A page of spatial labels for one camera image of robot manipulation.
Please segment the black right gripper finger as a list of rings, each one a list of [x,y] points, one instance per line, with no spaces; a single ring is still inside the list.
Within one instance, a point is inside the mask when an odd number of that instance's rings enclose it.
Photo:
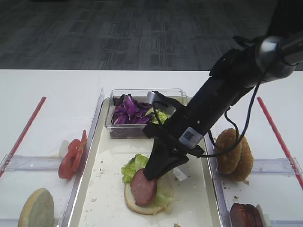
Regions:
[[[154,138],[151,155],[143,173],[148,180],[158,179],[171,170],[171,162],[172,153],[159,138]]]
[[[159,173],[159,177],[162,177],[167,172],[172,170],[175,167],[178,167],[182,164],[185,164],[189,161],[187,156],[180,156],[180,157],[169,157],[162,165]]]

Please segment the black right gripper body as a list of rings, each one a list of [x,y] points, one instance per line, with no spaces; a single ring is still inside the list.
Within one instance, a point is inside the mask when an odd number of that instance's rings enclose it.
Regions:
[[[148,123],[147,137],[159,138],[173,157],[203,154],[198,143],[214,123],[245,93],[243,85],[209,78],[187,105],[176,110],[163,124]]]

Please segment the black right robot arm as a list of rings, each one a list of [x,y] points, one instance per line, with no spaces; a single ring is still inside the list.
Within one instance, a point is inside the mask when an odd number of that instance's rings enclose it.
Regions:
[[[280,0],[265,36],[235,36],[242,50],[231,49],[210,71],[208,80],[187,105],[155,92],[153,108],[173,106],[165,122],[147,123],[143,129],[153,138],[144,168],[148,180],[158,179],[188,161],[188,155],[205,157],[199,146],[217,120],[248,92],[255,94],[262,83],[283,79],[303,61],[303,3]]]

